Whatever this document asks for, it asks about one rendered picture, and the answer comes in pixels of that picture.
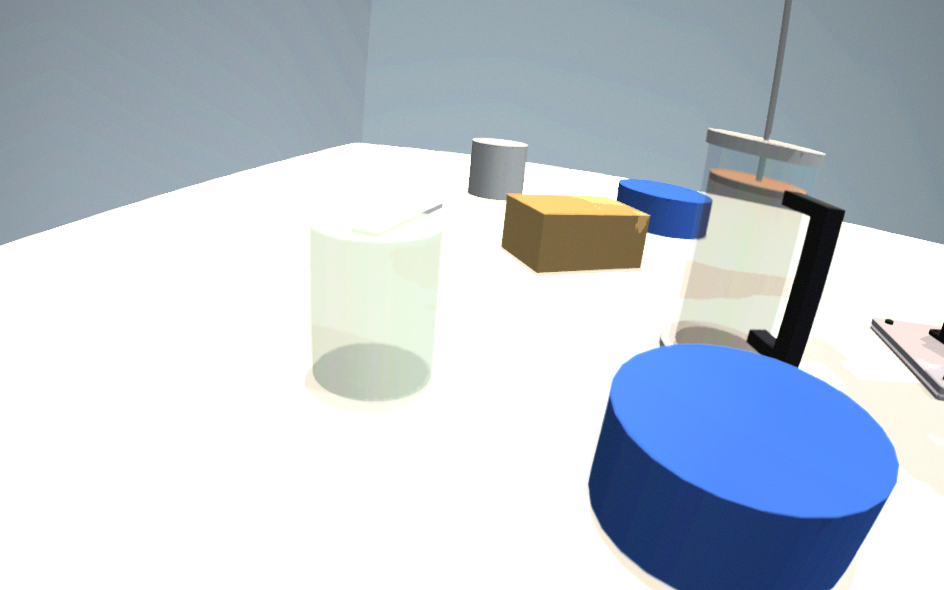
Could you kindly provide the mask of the glass french press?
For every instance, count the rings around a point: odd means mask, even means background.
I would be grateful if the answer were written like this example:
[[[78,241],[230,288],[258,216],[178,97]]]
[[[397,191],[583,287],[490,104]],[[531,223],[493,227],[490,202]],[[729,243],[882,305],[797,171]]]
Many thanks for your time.
[[[707,130],[682,286],[659,348],[712,345],[796,368],[802,361],[846,210],[813,198],[825,153],[770,140],[791,5],[785,0],[764,137]]]

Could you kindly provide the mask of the blue short cylinder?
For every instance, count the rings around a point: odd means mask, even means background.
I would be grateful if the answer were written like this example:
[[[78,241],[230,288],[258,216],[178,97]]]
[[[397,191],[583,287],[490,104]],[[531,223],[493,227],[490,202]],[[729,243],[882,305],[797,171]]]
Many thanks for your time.
[[[620,180],[617,201],[650,215],[648,234],[690,239],[700,193],[651,180]]]
[[[898,477],[858,403],[763,355],[639,353],[612,377],[588,476],[602,531],[675,590],[832,590]]]

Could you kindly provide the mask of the tan rectangular block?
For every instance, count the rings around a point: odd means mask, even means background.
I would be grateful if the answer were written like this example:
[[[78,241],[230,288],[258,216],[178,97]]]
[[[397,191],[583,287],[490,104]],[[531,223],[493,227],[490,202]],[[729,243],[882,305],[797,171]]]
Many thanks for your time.
[[[650,217],[607,196],[507,194],[501,247],[536,273],[641,268]]]

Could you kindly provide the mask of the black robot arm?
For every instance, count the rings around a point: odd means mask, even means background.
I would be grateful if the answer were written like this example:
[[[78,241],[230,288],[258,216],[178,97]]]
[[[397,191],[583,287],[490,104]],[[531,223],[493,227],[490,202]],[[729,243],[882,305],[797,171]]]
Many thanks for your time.
[[[941,343],[944,344],[944,322],[943,322],[943,326],[941,327],[941,330],[940,330],[940,329],[932,329],[932,328],[930,328],[930,330],[929,330],[929,335],[931,335],[931,336],[932,336],[933,338],[935,338],[937,341],[939,341],[939,342],[941,342]]]

